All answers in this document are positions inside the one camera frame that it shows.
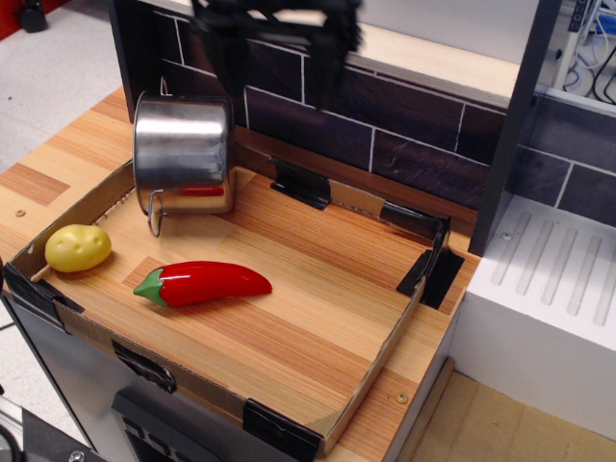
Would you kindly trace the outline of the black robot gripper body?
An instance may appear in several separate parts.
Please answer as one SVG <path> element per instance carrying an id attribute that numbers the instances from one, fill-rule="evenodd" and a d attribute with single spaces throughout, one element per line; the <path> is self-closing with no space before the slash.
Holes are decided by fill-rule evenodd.
<path id="1" fill-rule="evenodd" d="M 356 51 L 359 1 L 193 1 L 193 24 L 207 39 L 256 39 Z"/>

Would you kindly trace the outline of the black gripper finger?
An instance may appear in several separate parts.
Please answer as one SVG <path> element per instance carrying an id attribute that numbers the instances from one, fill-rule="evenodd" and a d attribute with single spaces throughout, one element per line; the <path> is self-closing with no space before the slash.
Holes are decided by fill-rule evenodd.
<path id="1" fill-rule="evenodd" d="M 250 70 L 250 46 L 239 29 L 211 30 L 204 34 L 204 47 L 224 91 L 238 97 Z"/>
<path id="2" fill-rule="evenodd" d="M 318 109 L 327 109 L 341 85 L 347 50 L 336 40 L 313 41 L 307 50 L 309 90 L 314 96 L 315 106 Z"/>

